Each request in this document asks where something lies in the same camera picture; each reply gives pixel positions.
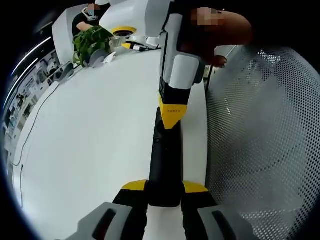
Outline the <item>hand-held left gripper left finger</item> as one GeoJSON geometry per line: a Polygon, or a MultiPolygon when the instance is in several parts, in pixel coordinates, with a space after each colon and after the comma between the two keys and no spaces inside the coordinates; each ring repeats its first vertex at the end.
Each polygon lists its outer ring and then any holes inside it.
{"type": "Polygon", "coordinates": [[[125,184],[113,202],[98,206],[78,222],[77,240],[141,240],[147,226],[148,181],[125,184]]]}

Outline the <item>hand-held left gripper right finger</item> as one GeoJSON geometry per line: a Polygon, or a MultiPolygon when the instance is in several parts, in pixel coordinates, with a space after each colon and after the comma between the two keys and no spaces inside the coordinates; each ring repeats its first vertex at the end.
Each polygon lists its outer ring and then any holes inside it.
{"type": "Polygon", "coordinates": [[[199,183],[183,182],[183,228],[188,240],[252,240],[253,227],[236,211],[217,205],[199,183]]]}

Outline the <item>person's right hand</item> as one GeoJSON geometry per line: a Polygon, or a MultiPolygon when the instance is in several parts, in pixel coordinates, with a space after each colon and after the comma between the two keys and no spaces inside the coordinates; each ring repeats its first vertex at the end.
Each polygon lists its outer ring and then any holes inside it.
{"type": "Polygon", "coordinates": [[[200,57],[206,64],[224,68],[227,59],[217,55],[220,46],[246,45],[253,40],[252,25],[237,13],[201,7],[190,12],[182,28],[178,50],[200,57]]]}

